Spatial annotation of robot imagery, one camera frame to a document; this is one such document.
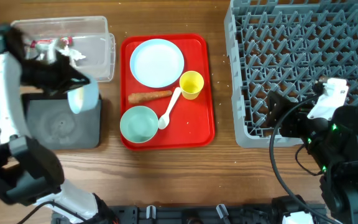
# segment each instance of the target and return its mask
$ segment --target white plate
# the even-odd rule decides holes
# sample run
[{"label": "white plate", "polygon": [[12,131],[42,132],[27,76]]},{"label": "white plate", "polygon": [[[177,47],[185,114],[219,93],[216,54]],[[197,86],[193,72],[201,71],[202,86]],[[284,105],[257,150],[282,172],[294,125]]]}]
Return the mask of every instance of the white plate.
[{"label": "white plate", "polygon": [[130,66],[132,74],[141,84],[161,88],[178,80],[185,59],[172,42],[152,39],[137,46],[131,55]]}]

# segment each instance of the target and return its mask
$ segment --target clear plastic container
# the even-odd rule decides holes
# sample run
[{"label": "clear plastic container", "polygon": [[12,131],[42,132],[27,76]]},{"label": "clear plastic container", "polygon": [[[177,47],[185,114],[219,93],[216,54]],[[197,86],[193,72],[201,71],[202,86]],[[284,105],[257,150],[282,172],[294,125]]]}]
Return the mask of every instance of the clear plastic container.
[{"label": "clear plastic container", "polygon": [[28,19],[12,22],[34,40],[72,37],[71,48],[86,58],[76,61],[76,69],[99,82],[111,81],[116,59],[115,40],[108,32],[104,16]]}]

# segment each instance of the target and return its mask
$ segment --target red tray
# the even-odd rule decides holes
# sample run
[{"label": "red tray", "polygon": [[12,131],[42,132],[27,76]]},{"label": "red tray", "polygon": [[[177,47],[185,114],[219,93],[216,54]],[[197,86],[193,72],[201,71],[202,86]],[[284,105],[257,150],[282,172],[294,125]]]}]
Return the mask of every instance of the red tray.
[{"label": "red tray", "polygon": [[[185,58],[183,73],[197,71],[204,77],[204,88],[195,100],[179,97],[170,114],[170,123],[164,130],[158,130],[148,142],[135,144],[121,135],[121,141],[132,150],[174,149],[183,147],[200,147],[209,144],[215,137],[214,111],[209,80],[208,53],[205,40],[197,34],[152,35],[127,38],[121,46],[121,116],[129,108],[128,96],[135,92],[174,90],[179,86],[179,79],[165,88],[150,88],[140,84],[132,75],[129,66],[135,48],[146,40],[165,39],[174,43]],[[170,97],[149,101],[147,106],[161,117],[167,110]]]}]

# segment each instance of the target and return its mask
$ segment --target wooden table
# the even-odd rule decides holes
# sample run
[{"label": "wooden table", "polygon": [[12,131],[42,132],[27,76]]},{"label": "wooden table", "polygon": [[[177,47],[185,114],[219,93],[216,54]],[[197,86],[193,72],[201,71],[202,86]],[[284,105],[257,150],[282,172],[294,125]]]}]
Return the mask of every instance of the wooden table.
[{"label": "wooden table", "polygon": [[[114,78],[100,84],[108,102],[103,109],[102,143],[97,149],[57,152],[65,176],[98,194],[108,205],[240,205],[269,203],[285,195],[270,165],[267,149],[243,149],[234,137],[231,70],[226,57],[223,19],[229,1],[186,0],[0,0],[0,23],[17,19],[105,16],[117,42]],[[133,35],[197,33],[208,43],[216,136],[206,147],[132,152],[119,137],[119,48]],[[277,148],[278,168],[296,194],[323,202],[319,177],[296,164],[297,147]],[[300,161],[318,167],[305,151]],[[0,201],[0,223],[17,223],[33,207],[7,206]],[[42,208],[28,223],[49,223]]]}]

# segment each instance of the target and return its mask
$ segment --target spoon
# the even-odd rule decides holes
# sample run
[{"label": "spoon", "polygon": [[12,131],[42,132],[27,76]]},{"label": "spoon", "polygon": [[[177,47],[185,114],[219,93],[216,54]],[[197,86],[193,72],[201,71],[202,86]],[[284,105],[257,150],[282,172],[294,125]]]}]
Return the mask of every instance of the spoon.
[{"label": "spoon", "polygon": [[179,96],[180,96],[180,87],[177,87],[175,91],[172,94],[171,101],[169,102],[167,112],[161,116],[161,118],[158,120],[158,128],[159,129],[165,129],[169,124],[169,114],[171,113],[171,110],[173,108],[173,105],[177,102]]}]

